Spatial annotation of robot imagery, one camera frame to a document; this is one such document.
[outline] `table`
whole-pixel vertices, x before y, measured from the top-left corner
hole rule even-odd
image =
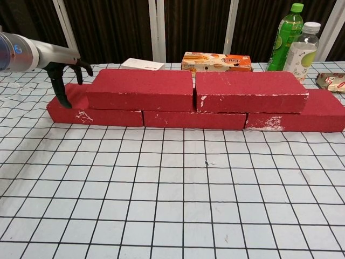
[[[344,132],[54,124],[46,72],[0,81],[1,258],[345,258]]]

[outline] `food package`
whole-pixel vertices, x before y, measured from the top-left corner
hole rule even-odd
[[[202,52],[186,52],[181,69],[191,71],[193,77],[196,72],[253,71],[249,56]]]
[[[322,89],[335,93],[345,93],[345,73],[319,73],[316,83]]]

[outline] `water bottle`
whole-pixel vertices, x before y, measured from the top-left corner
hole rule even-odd
[[[320,31],[320,23],[308,22],[302,28],[302,34],[296,42],[291,44],[284,71],[289,71],[302,82],[307,75],[309,67],[314,61],[319,46],[316,34]]]
[[[289,15],[281,20],[270,61],[268,61],[268,71],[282,71],[284,68],[286,55],[291,43],[295,40],[296,36],[301,33],[303,19],[300,13],[302,10],[303,4],[295,3],[291,6]]]

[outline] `bottle label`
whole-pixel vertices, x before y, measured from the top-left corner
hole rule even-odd
[[[299,49],[295,44],[292,44],[284,66],[284,71],[289,71],[302,82],[306,76],[309,67],[314,61],[316,49]]]

